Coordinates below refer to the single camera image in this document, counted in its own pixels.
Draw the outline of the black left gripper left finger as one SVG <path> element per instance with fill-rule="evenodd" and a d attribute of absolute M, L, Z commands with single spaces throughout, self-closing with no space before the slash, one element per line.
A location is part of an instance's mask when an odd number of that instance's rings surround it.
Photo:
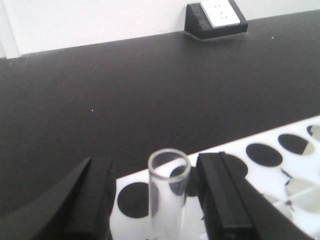
<path fill-rule="evenodd" d="M 116 196 L 111 159 L 87 157 L 42 195 L 1 217 L 2 240 L 111 240 Z"/>

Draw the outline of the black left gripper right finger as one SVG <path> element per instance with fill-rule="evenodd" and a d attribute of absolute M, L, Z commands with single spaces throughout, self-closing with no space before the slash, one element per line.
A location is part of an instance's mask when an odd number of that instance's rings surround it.
<path fill-rule="evenodd" d="M 200 153 L 198 199 L 210 240 L 309 240 L 245 178 L 242 161 Z"/>

